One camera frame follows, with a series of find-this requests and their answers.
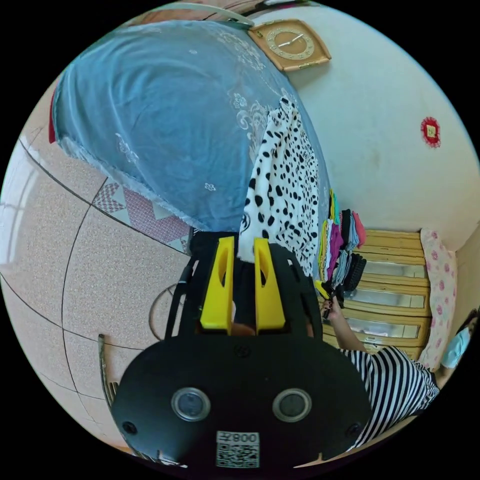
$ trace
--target clock face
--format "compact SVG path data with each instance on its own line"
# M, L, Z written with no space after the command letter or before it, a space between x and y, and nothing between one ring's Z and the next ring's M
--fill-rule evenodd
M306 33L288 27L268 32L266 44L273 53L288 60L308 59L315 50L313 40Z

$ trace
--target black and white striped shirt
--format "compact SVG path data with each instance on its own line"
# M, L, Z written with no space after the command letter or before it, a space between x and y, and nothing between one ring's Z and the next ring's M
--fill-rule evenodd
M365 385L372 415L352 448L418 415L440 390L433 374L402 350L388 346L375 354L340 350L355 365Z

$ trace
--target qr code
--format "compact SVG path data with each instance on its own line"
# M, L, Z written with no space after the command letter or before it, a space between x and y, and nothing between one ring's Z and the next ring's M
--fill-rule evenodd
M255 469L260 466L258 433L218 432L217 467Z
M259 445L229 445L219 443L216 449L218 467L234 469L254 469L260 463Z

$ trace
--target pink fabric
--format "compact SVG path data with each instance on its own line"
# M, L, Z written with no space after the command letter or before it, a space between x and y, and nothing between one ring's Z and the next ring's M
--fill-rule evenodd
M330 264L326 270L327 272L327 279L332 278L332 274L334 272L335 263L339 258L340 247L343 244L342 234L340 232L340 227L334 223L331 226L331 236L330 236Z
M418 361L428 369L437 366L452 326L457 296L457 259L447 251L436 231L422 228L421 245L430 280L430 337Z
M352 215L355 220L355 229L359 240L358 248L360 248L367 241L367 232L365 231L363 223L360 221L359 214L356 211L353 211Z

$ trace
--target black hair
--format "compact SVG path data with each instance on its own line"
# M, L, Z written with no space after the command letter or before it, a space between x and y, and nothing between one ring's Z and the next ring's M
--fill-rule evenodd
M463 329L467 328L469 326L469 323L475 318L479 316L479 308L474 308L469 314L466 320L461 324L460 328L457 330L457 334L459 334Z

